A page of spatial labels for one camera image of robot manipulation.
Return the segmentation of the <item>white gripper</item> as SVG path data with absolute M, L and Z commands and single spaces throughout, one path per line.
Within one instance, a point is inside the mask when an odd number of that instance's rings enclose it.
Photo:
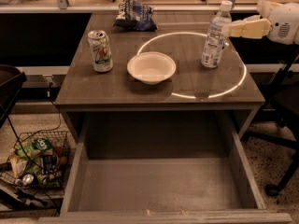
M 263 18 L 269 18 L 234 21 L 231 25 L 230 37 L 260 39 L 267 35 L 271 41 L 280 44 L 299 45 L 298 3 L 281 5 L 276 2 L 260 0 L 257 4 L 257 11 Z

